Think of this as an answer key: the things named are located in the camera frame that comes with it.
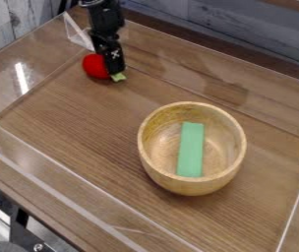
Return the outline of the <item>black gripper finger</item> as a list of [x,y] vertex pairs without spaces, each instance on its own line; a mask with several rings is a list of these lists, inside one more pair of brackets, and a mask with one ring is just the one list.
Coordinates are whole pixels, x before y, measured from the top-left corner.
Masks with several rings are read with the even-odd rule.
[[125,69],[124,54],[118,43],[118,35],[89,32],[94,51],[104,58],[105,67],[110,75],[118,74]]

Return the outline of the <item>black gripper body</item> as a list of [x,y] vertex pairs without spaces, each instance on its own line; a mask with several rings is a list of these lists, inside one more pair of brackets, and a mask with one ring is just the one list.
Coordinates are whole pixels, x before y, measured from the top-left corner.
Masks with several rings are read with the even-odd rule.
[[93,32],[113,34],[124,26],[118,0],[78,0],[78,6],[88,11]]

